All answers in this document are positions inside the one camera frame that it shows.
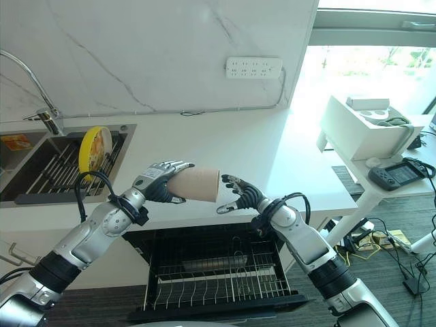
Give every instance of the kitchen sink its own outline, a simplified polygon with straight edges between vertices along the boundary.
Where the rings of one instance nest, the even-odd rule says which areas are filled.
[[[7,151],[2,145],[1,165],[5,173],[0,176],[1,207],[75,202],[78,154],[89,128],[67,128],[66,136],[59,137],[42,131],[8,133],[25,134],[35,146],[21,153]],[[108,125],[107,128],[112,135],[112,150],[106,154],[100,171],[113,182],[136,125]],[[97,177],[83,181],[80,190],[85,202],[104,201],[108,193]]]

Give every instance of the white box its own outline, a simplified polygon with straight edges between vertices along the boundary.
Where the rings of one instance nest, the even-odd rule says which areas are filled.
[[[413,133],[401,126],[377,126],[368,122],[359,112],[335,96],[330,97],[321,119],[327,140],[351,160],[390,158],[400,143],[407,141],[396,152],[401,154],[424,126],[414,126]]]

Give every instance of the marble backsplash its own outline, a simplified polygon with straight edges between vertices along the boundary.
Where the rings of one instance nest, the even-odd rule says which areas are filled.
[[[65,116],[289,106],[317,1],[2,0],[0,46]],[[228,57],[281,57],[277,80],[230,80]],[[0,58],[0,121],[44,107]]]

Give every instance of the yellow object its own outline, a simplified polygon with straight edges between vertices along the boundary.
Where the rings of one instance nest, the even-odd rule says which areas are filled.
[[[112,150],[112,136],[110,130],[104,126],[90,128],[84,135],[79,150],[79,171],[98,171],[106,153]],[[86,181],[91,181],[92,176],[86,176]]]
[[[405,244],[410,245],[410,241],[407,239],[406,235],[404,235],[404,233],[401,230],[388,230],[389,233],[391,233],[391,235],[399,238],[401,241],[403,241]],[[386,237],[386,235],[382,232],[374,232],[373,233],[373,238],[374,241],[382,246],[384,249],[393,249],[392,244],[390,244],[388,238]],[[399,247],[399,244],[397,242],[395,243],[395,247]]]

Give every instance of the metal bracket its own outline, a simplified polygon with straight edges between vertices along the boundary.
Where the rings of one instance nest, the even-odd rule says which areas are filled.
[[[9,248],[9,254],[12,257],[17,258],[17,259],[21,260],[22,262],[26,262],[27,264],[30,264],[31,266],[35,266],[41,260],[41,257],[37,257],[36,260],[34,262],[32,262],[32,261],[28,260],[26,257],[22,257],[22,256],[18,255],[17,253],[14,253],[15,246],[16,246],[16,242],[13,242],[11,247]]]
[[[22,265],[22,260],[20,260],[20,262],[15,262],[11,259],[8,259],[7,257],[3,257],[2,255],[0,255],[0,259],[5,260],[6,262],[9,262],[10,264],[13,264],[14,266],[21,266]]]

